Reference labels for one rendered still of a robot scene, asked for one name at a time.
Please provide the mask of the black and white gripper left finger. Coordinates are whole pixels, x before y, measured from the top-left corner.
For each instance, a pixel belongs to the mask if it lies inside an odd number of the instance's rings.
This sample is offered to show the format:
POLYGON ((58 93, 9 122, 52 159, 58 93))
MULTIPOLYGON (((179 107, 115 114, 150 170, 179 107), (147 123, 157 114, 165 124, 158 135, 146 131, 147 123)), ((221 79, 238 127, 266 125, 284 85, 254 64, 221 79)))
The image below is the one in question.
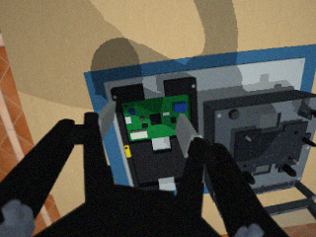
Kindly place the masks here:
POLYGON ((90 237, 127 236, 126 216, 102 140, 115 120, 116 103, 109 101, 98 113, 85 113, 84 127, 61 119, 0 182, 0 237, 32 237, 35 220, 74 145, 83 145, 90 237))

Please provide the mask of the green circuit board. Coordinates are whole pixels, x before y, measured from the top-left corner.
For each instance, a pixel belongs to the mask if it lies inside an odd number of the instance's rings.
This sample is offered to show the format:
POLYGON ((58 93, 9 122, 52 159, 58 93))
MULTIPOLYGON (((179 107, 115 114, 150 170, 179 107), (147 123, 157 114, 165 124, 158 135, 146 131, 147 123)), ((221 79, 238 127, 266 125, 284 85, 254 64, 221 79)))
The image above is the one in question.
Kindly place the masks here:
POLYGON ((130 142, 176 135, 179 114, 191 122, 190 94, 123 103, 122 109, 130 142))

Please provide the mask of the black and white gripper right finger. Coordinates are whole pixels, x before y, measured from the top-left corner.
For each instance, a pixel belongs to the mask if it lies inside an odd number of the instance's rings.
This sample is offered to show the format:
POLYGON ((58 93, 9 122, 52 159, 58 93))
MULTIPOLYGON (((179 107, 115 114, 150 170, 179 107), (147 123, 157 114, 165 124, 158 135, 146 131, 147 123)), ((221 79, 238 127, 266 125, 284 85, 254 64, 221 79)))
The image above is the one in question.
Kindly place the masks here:
POLYGON ((175 132, 188 163, 164 237, 201 237, 204 164, 228 237, 289 237, 265 211, 223 144, 207 145, 185 114, 179 114, 175 132))

